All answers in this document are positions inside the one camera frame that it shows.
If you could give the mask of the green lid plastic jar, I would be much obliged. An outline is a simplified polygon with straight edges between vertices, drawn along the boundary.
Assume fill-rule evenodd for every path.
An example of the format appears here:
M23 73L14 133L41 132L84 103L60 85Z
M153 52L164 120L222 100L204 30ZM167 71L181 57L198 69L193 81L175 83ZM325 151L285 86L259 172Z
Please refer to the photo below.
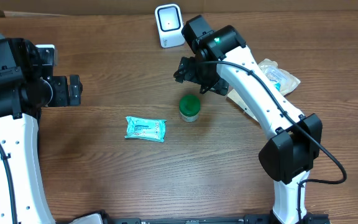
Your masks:
M195 95L185 95L181 98L179 111L181 118L188 122L194 122L198 119L201 110L201 103Z

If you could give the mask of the teal wet wipes pack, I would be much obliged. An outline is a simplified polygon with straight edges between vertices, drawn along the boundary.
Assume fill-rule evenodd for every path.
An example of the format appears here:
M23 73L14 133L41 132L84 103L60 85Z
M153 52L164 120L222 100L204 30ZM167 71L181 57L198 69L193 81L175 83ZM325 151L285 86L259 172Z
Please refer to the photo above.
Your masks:
M143 139L164 142L166 119L144 119L127 116L126 139Z

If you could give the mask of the teal tissue packet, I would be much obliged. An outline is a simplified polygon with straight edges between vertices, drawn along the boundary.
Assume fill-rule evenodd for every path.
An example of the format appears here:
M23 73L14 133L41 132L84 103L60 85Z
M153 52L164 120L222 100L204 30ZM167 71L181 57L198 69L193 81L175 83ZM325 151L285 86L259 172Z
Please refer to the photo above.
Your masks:
M280 79L274 79L274 78L271 78L270 81L273 83L274 87L280 91L281 90L281 80Z

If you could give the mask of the beige snack pouch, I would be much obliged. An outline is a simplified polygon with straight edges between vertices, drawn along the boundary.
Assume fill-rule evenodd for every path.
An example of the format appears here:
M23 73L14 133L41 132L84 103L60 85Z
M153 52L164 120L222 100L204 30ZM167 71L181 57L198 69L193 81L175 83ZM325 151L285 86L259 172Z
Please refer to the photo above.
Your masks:
M261 71L264 75L270 80L271 78L280 79L281 80L281 90L280 93L285 96L293 92L297 86L301 83L301 81L287 72L286 70L282 70L278 67L278 63L276 61L272 61L268 58L265 58L258 64ZM248 114L251 118L257 121L257 118L254 116L253 112L249 109L247 104L243 101L243 99L239 96L236 90L231 90L227 97L233 101L238 107L243 109L245 113Z

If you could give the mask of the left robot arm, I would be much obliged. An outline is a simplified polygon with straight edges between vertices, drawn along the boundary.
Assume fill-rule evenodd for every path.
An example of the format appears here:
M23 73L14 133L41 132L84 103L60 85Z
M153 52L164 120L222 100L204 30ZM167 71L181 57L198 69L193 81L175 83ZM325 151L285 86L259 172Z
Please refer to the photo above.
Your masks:
M44 107L78 106L78 75L55 76L54 45L0 34L0 223L53 223L40 172Z

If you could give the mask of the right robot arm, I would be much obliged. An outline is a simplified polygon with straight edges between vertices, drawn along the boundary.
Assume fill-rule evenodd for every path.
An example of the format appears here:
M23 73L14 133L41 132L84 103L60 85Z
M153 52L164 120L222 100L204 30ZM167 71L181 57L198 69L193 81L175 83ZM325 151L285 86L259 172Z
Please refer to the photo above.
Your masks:
M233 87L259 122L267 143L259 161L274 182L270 223L311 223L305 208L306 179L319 156L322 122L305 116L274 87L233 26L213 30L198 15L181 32L194 56L183 57L174 77L201 86L202 94L226 95Z

